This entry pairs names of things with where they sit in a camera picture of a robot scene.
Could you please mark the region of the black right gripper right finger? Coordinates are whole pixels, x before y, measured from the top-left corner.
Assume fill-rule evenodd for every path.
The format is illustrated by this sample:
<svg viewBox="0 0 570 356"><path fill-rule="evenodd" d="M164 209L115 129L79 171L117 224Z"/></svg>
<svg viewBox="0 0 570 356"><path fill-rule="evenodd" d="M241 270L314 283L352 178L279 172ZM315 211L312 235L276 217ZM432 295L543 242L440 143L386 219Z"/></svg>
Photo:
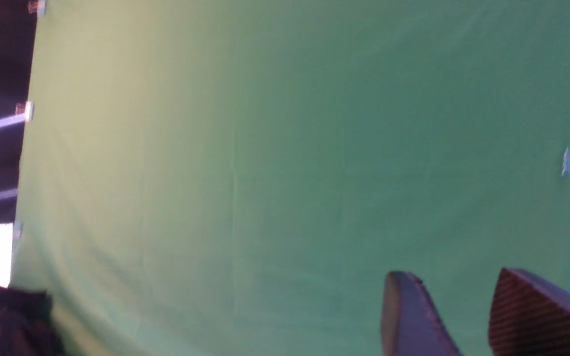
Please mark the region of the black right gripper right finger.
<svg viewBox="0 0 570 356"><path fill-rule="evenodd" d="M570 356L570 292L526 270L503 268L488 341L496 356Z"/></svg>

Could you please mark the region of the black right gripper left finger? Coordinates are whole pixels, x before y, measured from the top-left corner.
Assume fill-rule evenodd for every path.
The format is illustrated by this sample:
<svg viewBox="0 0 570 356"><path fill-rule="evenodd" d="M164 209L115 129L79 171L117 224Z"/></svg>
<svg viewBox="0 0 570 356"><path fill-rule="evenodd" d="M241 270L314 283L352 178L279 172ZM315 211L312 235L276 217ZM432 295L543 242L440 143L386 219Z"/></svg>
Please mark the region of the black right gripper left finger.
<svg viewBox="0 0 570 356"><path fill-rule="evenodd" d="M459 356L430 294L413 273L392 271L384 280L381 312L384 356Z"/></svg>

